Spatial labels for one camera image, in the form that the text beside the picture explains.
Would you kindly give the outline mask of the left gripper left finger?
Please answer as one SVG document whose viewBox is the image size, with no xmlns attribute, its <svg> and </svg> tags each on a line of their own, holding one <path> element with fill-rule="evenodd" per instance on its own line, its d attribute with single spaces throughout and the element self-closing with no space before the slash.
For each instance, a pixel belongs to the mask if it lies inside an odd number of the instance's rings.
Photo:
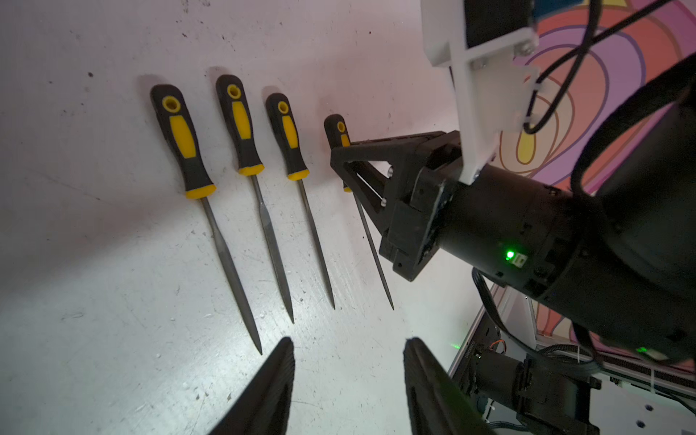
<svg viewBox="0 0 696 435">
<path fill-rule="evenodd" d="M 283 337 L 210 434 L 286 434 L 295 380 L 295 346 Z"/>
</svg>

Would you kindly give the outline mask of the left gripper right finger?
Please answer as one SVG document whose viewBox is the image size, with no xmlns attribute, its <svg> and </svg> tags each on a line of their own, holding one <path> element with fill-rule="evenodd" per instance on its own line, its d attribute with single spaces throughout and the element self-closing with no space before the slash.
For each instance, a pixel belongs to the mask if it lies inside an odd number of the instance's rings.
<svg viewBox="0 0 696 435">
<path fill-rule="evenodd" d="M 403 361 L 413 434 L 492 433 L 421 339 L 406 341 Z"/>
</svg>

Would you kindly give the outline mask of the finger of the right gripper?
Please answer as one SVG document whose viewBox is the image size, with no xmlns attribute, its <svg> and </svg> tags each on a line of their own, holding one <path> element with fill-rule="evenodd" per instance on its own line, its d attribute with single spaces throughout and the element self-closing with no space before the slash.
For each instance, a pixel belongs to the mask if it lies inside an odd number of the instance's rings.
<svg viewBox="0 0 696 435">
<path fill-rule="evenodd" d="M 405 199 L 405 166 L 391 166 L 391 176 L 379 172 L 371 162 L 350 162 L 347 169 L 347 184 L 378 231 L 384 234 L 391 228 L 397 204 Z"/>
<path fill-rule="evenodd" d="M 391 138 L 352 142 L 331 151 L 330 165 L 341 178 L 350 165 L 357 163 L 385 162 L 395 166 L 395 171 L 420 168 L 425 165 L 429 152 L 419 150 L 426 142 L 442 136 L 443 132 L 425 132 Z"/>
</svg>

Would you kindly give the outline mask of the yellow black file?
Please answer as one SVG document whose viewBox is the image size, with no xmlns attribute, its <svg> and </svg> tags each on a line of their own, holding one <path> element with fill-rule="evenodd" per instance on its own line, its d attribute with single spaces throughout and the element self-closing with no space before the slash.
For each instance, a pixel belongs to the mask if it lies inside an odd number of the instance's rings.
<svg viewBox="0 0 696 435">
<path fill-rule="evenodd" d="M 188 199 L 197 200 L 202 204 L 217 255 L 239 313 L 255 348 L 262 353 L 261 338 L 239 273 L 208 201 L 208 197 L 215 193 L 217 188 L 210 179 L 201 157 L 199 140 L 183 94 L 172 84 L 156 84 L 150 89 L 150 99 L 163 137 L 179 164 L 185 195 Z"/>
<path fill-rule="evenodd" d="M 347 128 L 345 126 L 344 122 L 344 117 L 340 114 L 332 114 L 326 117 L 324 120 L 324 131 L 326 132 L 327 140 L 329 143 L 330 148 L 333 150 L 335 148 L 347 148 L 351 145 L 351 140 L 350 136 L 347 132 Z M 394 304 L 393 304 L 393 297 L 391 294 L 391 290 L 389 288 L 389 285 L 387 283 L 386 277 L 384 275 L 384 270 L 382 269 L 382 265 L 378 256 L 378 252 L 376 249 L 376 246 L 373 242 L 373 237 L 371 234 L 371 231 L 369 229 L 369 225 L 367 223 L 366 216 L 364 214 L 364 209 L 360 204 L 360 201 L 358 198 L 355 196 L 355 194 L 351 191 L 351 189 L 344 184 L 344 191 L 351 193 L 353 195 L 353 199 L 355 200 L 355 205 L 358 210 L 358 214 L 360 217 L 360 220 L 362 222 L 362 227 L 364 228 L 364 233 L 366 235 L 366 240 L 368 242 L 368 245 L 371 250 L 371 254 L 373 256 L 373 261 L 375 262 L 375 266 L 377 269 L 377 272 L 380 277 L 380 281 L 382 282 L 382 287 L 384 288 L 384 293 L 386 294 L 386 297 L 388 299 L 388 302 L 391 306 L 391 309 L 394 310 Z"/>
<path fill-rule="evenodd" d="M 295 117 L 292 112 L 288 97 L 281 92 L 274 92 L 266 98 L 266 113 L 273 130 L 275 140 L 281 150 L 286 164 L 286 177 L 297 184 L 301 199 L 304 204 L 304 211 L 308 219 L 309 228 L 312 233 L 315 253 L 318 255 L 320 270 L 326 286 L 326 295 L 331 308 L 335 309 L 335 295 L 329 277 L 326 259 L 322 250 L 320 237 L 315 224 L 309 199 L 307 197 L 304 180 L 309 176 L 310 171 L 306 167 L 300 150 L 299 134 Z"/>
<path fill-rule="evenodd" d="M 265 169 L 258 152 L 253 135 L 253 123 L 250 115 L 247 93 L 242 81 L 233 74 L 222 74 L 216 81 L 216 93 L 223 119 L 237 152 L 239 174 L 251 180 L 256 198 L 261 227 L 268 246 L 279 292 L 291 323 L 295 322 L 291 292 L 287 282 L 286 270 L 277 243 L 266 201 L 258 181 L 258 175 Z"/>
</svg>

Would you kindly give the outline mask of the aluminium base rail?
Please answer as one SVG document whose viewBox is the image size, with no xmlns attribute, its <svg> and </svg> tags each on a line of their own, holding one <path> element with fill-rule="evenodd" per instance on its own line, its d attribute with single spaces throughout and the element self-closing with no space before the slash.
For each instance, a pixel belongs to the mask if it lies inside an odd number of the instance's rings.
<svg viewBox="0 0 696 435">
<path fill-rule="evenodd" d="M 493 286 L 493 300 L 507 329 L 537 350 L 551 347 L 551 356 L 573 363 L 587 360 L 568 319 L 553 315 L 520 292 Z M 601 387 L 591 393 L 589 422 L 603 434 L 692 434 L 695 431 L 695 370 L 692 364 L 664 367 L 649 364 L 625 351 L 596 342 L 604 371 Z M 489 349 L 523 362 L 527 355 L 480 310 L 449 366 L 449 376 L 473 402 L 483 420 L 498 434 L 524 434 L 515 411 L 469 387 L 471 368 Z"/>
</svg>

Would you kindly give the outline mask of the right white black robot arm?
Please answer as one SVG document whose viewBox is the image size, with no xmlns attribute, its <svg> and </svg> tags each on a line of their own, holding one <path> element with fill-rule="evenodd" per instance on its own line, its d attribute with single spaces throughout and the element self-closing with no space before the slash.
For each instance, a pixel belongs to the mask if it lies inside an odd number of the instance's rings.
<svg viewBox="0 0 696 435">
<path fill-rule="evenodd" d="M 352 144 L 324 121 L 331 166 L 413 280 L 444 250 L 602 339 L 660 363 L 695 355 L 695 60 L 601 124 L 568 190 L 487 165 L 471 184 L 456 132 Z"/>
</svg>

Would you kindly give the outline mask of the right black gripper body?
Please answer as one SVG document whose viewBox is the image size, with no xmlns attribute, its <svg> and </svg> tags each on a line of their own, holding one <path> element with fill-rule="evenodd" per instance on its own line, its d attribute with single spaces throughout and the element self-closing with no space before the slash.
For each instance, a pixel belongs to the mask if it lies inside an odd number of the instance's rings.
<svg viewBox="0 0 696 435">
<path fill-rule="evenodd" d="M 393 175 L 386 182 L 386 230 L 380 254 L 413 281 L 437 252 L 435 220 L 448 194 L 445 168 L 461 157 L 458 132 L 430 132 L 386 141 Z"/>
</svg>

